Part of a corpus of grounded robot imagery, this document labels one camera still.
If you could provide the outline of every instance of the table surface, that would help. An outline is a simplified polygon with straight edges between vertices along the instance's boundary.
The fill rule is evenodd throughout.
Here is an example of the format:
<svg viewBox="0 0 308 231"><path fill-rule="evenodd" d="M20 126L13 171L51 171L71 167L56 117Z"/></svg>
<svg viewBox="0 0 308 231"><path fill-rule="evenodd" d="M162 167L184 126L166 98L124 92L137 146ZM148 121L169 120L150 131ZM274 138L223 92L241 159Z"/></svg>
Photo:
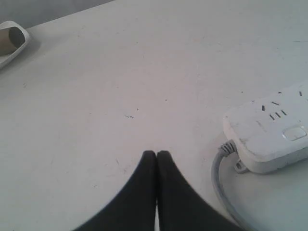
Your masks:
<svg viewBox="0 0 308 231"><path fill-rule="evenodd" d="M210 179L231 107L307 79L306 0L116 0L30 28L0 71L0 230L71 230L104 207L144 150L169 150L226 215ZM236 175L256 222L306 230L308 162Z"/></svg>

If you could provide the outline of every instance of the gray cable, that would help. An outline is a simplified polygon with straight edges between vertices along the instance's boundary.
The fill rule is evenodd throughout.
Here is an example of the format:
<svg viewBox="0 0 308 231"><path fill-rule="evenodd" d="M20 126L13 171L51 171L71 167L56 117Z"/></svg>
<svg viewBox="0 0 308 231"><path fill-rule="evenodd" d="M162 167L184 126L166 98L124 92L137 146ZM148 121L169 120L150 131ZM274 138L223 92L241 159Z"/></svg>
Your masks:
<svg viewBox="0 0 308 231"><path fill-rule="evenodd" d="M231 204L230 200L227 198L222 184L219 180L219 166L224 157L237 152L236 145L233 141L228 141L219 148L219 152L216 154L212 165L212 183L214 191L220 200L220 202L225 206L228 213L233 217L233 219L245 230L247 231L266 231L264 228L259 227L253 222L248 222L248 219L242 216L237 209Z"/></svg>

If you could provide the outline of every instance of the power outlet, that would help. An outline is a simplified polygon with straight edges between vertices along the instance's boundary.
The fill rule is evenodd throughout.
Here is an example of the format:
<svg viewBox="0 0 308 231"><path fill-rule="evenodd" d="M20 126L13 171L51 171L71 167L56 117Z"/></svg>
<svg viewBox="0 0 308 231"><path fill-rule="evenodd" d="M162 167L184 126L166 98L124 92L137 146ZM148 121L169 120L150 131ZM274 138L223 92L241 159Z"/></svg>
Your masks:
<svg viewBox="0 0 308 231"><path fill-rule="evenodd" d="M224 132L241 162L267 173L308 157L308 81L232 108Z"/></svg>

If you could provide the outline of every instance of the cardboard tube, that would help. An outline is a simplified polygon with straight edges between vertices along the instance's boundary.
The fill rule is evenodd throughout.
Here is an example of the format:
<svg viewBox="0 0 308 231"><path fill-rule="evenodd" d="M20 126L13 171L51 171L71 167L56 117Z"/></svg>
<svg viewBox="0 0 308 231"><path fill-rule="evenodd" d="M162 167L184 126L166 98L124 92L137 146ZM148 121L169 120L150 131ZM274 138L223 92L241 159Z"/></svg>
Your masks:
<svg viewBox="0 0 308 231"><path fill-rule="evenodd" d="M17 27L0 30L0 55L15 52L24 42L24 34Z"/></svg>

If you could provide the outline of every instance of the power strip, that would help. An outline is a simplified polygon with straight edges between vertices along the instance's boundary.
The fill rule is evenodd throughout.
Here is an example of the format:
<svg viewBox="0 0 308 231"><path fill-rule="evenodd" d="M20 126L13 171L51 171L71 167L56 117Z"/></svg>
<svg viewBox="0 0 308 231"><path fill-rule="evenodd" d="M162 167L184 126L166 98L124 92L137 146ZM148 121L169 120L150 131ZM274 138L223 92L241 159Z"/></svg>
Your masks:
<svg viewBox="0 0 308 231"><path fill-rule="evenodd" d="M236 144L238 172L267 173L308 157L308 81L232 108L224 133Z"/></svg>

